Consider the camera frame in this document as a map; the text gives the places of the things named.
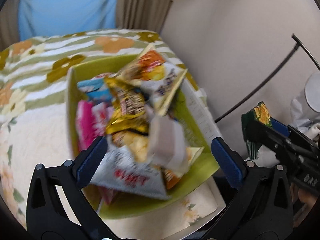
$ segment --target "silver bolt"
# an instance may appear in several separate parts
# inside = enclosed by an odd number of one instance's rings
[[[276,167],[277,167],[277,169],[278,169],[279,171],[282,171],[282,170],[283,170],[283,166],[280,165],[280,164],[278,164]]]
[[[254,162],[253,161],[247,161],[246,162],[247,163],[247,166],[249,166],[249,167],[254,167]]]
[[[66,160],[63,165],[65,165],[66,167],[69,167],[72,164],[72,160]]]
[[[39,164],[36,165],[36,170],[39,170],[39,169],[41,169],[41,168],[42,168],[42,164],[41,164],[41,163],[39,163]]]

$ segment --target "blue cloth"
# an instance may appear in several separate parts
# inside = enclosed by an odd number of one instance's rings
[[[20,0],[20,40],[116,27],[117,0]]]

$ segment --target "green snack bag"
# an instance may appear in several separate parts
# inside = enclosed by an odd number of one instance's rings
[[[263,124],[265,124],[266,126],[272,128],[270,114],[269,114],[269,111],[268,111],[266,105],[264,104],[264,102],[258,103],[258,105],[256,107],[254,107],[249,112],[247,112],[246,114],[243,114],[241,116],[243,139],[247,144],[247,150],[248,150],[249,157],[250,157],[250,159],[253,160],[258,157],[258,150],[262,146],[262,143],[253,143],[253,142],[249,141],[246,137],[245,128],[247,127],[249,121],[251,121],[251,120],[260,121]]]

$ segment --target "wall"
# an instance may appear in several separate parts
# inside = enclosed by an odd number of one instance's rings
[[[286,57],[292,33],[320,61],[320,11],[313,0],[173,0],[162,38],[208,96],[214,118],[251,92]],[[290,123],[290,101],[316,67],[302,49],[255,96],[218,123],[229,146],[246,153],[241,114],[264,101]]]

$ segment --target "white snack bag with red text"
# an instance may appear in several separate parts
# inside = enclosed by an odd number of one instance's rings
[[[127,146],[116,147],[108,139],[108,151],[91,184],[150,198],[168,200],[162,173],[146,163],[134,161]]]

